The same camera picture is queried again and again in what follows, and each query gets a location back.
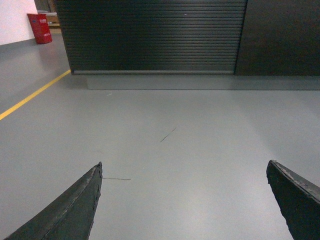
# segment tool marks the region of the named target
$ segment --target scratch mark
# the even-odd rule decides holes
[[[113,178],[113,177],[103,177],[102,179],[123,180],[123,181],[131,180],[131,178],[123,179],[123,178]]]
[[[160,143],[162,143],[163,140],[165,140],[170,134],[172,134],[174,132],[174,130],[176,130],[177,127],[175,127],[167,136],[164,137],[164,139],[162,139],[160,141]]]

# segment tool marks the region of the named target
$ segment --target gray epoxy floor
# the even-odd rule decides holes
[[[2,110],[68,69],[59,35],[23,51],[42,48],[58,54],[39,69],[1,54]],[[90,240],[292,240],[266,168],[320,185],[319,105],[318,91],[87,90],[68,75],[0,121],[0,239],[101,161],[131,180],[103,180]]]

